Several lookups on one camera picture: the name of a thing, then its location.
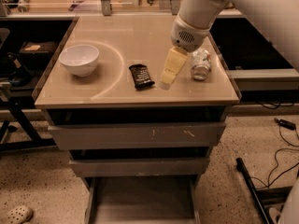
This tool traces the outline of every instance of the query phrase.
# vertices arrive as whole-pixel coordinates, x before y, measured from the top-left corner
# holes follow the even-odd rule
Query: white bowl
[[[73,75],[86,77],[97,66],[99,50],[90,45],[76,45],[64,49],[59,56],[60,63]]]

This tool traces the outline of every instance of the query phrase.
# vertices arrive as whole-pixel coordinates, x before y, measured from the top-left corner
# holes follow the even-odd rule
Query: beige tabletop
[[[76,77],[59,61],[36,100],[37,108],[228,105],[239,98],[209,39],[204,43],[211,53],[212,72],[205,81],[191,78],[190,58],[170,90],[159,87],[175,16],[101,15],[80,16],[65,47],[90,44],[100,55],[96,70],[88,77]],[[129,66],[143,63],[156,82],[151,89],[137,91]]]

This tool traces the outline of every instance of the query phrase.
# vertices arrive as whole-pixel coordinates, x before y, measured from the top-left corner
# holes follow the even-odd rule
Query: black metal frame
[[[25,132],[29,135],[31,140],[29,141],[20,141],[20,142],[11,142],[4,143],[0,145],[1,151],[11,151],[11,150],[19,150],[26,148],[34,148],[34,147],[50,147],[56,146],[54,140],[52,138],[41,138],[35,127],[31,124],[29,119],[24,115],[21,110],[21,106],[17,102],[8,101],[7,109],[11,113],[11,115],[19,122],[21,127],[25,130]],[[9,127],[9,121],[5,120],[0,128],[0,141],[4,138],[5,133]]]
[[[249,188],[250,194],[255,202],[255,205],[266,224],[274,224],[267,208],[276,204],[284,204],[292,187],[276,188],[276,189],[261,189],[257,190],[251,180],[245,163],[241,158],[236,159],[236,169],[242,173],[245,182]]]

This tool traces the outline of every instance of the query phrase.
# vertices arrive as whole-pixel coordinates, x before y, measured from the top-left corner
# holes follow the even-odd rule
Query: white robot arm
[[[173,45],[188,52],[199,48],[228,2],[299,71],[299,0],[183,0],[172,30]]]

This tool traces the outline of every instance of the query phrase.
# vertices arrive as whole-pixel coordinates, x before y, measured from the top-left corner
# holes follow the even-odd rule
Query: floor
[[[210,164],[195,190],[202,224],[262,224],[242,175],[236,170],[236,158],[242,158],[249,174],[266,182],[275,166],[276,150],[288,147],[279,135],[274,118],[299,123],[299,106],[268,109],[261,105],[235,106],[220,143],[213,149]],[[0,115],[0,124],[6,119]],[[32,121],[43,137],[49,137],[47,122]],[[7,135],[7,142],[28,137],[18,130]],[[282,128],[283,136],[299,145],[295,131]],[[280,152],[278,174],[298,162],[298,153]],[[272,186],[292,186],[298,168],[289,171]],[[253,179],[256,187],[259,181]],[[30,223],[81,224],[89,192],[68,167],[68,155],[57,147],[0,153],[0,218],[10,209],[25,204],[34,210]]]

